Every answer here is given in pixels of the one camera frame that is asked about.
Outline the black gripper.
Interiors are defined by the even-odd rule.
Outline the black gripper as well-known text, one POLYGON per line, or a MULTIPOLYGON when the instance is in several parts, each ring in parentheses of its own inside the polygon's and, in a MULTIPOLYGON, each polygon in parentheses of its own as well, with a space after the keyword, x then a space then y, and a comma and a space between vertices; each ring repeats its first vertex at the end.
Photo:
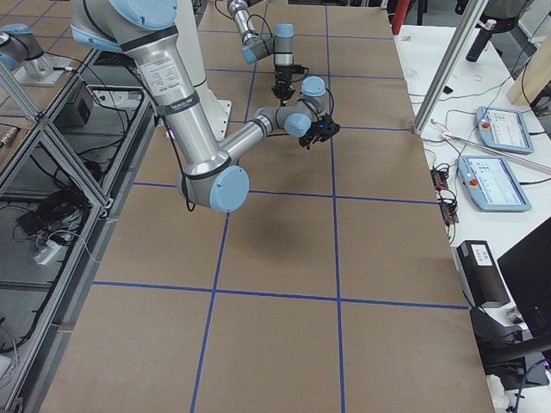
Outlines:
POLYGON ((325 142, 340 131, 340 125, 329 114, 324 114, 318 121, 312 123, 306 134, 299 138, 300 146, 311 146, 317 142, 325 142))
POLYGON ((286 107, 288 97, 292 97, 295 91, 293 86, 293 75, 307 75, 308 68, 303 65, 275 65, 275 84, 272 86, 272 92, 278 97, 280 106, 286 107))

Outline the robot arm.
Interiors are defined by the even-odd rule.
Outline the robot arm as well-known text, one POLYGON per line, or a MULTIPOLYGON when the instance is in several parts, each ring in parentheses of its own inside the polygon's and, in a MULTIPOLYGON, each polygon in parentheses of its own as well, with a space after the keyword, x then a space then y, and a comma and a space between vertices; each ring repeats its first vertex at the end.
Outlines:
POLYGON ((294 83, 304 80, 309 69, 294 62, 294 25, 278 23, 272 31, 267 21, 257 15, 268 29, 267 35, 261 35, 252 23, 255 17, 249 7, 258 1, 233 0, 227 1, 226 7, 229 18, 236 24, 242 42, 242 54, 247 64, 271 56, 274 63, 275 82, 271 90, 275 98, 283 107, 293 97, 294 83))
POLYGON ((306 77, 297 102, 288 105, 294 87, 294 27, 278 24, 262 36, 251 24, 251 1, 230 1, 227 10, 242 41, 249 63, 267 56, 275 66, 273 91, 277 107, 264 107, 229 137, 218 137, 201 104, 177 47, 176 1, 73 1, 71 31, 76 42, 132 59, 157 114, 178 143, 186 164, 180 187, 188 207, 209 207, 229 213, 240 208, 250 189, 247 172, 238 160, 272 132, 283 130, 309 148, 338 133, 340 126, 326 108, 331 92, 322 78, 306 77))

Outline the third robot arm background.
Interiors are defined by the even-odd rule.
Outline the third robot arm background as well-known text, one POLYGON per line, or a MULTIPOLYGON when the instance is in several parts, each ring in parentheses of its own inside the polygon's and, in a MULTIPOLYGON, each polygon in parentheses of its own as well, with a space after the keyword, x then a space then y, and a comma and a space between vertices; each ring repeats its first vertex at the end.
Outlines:
POLYGON ((51 87, 71 66, 72 59, 46 54, 29 26, 13 23, 1 27, 1 63, 15 71, 25 86, 51 87))

